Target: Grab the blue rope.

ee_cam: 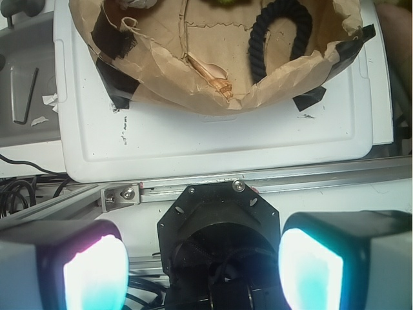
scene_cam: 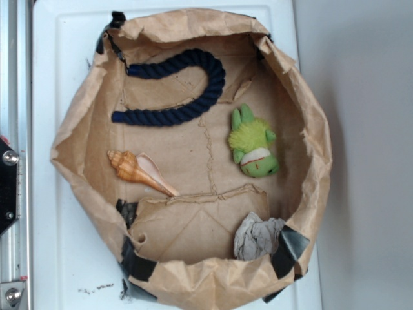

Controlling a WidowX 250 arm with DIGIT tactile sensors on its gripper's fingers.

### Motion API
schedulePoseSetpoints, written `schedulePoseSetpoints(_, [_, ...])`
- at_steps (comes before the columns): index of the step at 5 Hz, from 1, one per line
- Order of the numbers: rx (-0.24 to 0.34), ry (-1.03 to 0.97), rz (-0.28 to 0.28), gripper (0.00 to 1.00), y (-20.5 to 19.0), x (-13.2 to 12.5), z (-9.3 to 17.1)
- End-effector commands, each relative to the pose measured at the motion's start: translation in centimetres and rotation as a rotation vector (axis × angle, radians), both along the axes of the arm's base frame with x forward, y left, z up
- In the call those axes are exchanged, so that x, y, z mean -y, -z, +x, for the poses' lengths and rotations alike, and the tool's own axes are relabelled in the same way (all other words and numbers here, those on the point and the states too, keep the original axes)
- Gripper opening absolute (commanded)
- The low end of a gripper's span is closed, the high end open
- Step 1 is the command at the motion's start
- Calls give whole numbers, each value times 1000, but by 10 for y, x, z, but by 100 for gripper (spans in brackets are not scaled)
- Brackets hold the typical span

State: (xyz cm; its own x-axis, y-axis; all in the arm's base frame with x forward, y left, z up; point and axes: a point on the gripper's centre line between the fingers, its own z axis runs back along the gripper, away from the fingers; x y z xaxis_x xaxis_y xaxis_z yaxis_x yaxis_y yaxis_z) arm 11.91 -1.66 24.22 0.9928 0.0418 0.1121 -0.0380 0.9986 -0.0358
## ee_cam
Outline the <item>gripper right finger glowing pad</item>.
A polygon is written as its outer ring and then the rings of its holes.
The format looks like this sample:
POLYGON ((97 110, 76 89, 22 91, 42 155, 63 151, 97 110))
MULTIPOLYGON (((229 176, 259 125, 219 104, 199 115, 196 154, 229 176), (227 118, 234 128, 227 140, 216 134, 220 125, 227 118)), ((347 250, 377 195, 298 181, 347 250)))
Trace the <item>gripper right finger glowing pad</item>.
POLYGON ((296 212, 278 262, 291 309, 412 309, 408 212, 296 212))

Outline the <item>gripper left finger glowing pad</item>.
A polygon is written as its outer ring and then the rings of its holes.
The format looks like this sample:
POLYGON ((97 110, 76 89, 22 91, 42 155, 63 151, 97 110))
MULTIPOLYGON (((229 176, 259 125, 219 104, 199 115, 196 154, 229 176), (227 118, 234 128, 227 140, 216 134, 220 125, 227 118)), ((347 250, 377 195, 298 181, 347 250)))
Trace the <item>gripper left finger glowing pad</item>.
POLYGON ((1 309, 121 309, 129 261, 108 220, 1 220, 1 309))

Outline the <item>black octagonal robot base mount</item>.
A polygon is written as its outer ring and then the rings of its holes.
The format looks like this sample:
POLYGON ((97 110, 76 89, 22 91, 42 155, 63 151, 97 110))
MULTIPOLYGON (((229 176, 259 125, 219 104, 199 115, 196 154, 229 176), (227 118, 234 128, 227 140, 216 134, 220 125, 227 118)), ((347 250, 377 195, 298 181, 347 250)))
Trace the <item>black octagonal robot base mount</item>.
POLYGON ((284 309, 278 211, 240 181, 191 185, 158 221, 167 309, 284 309))

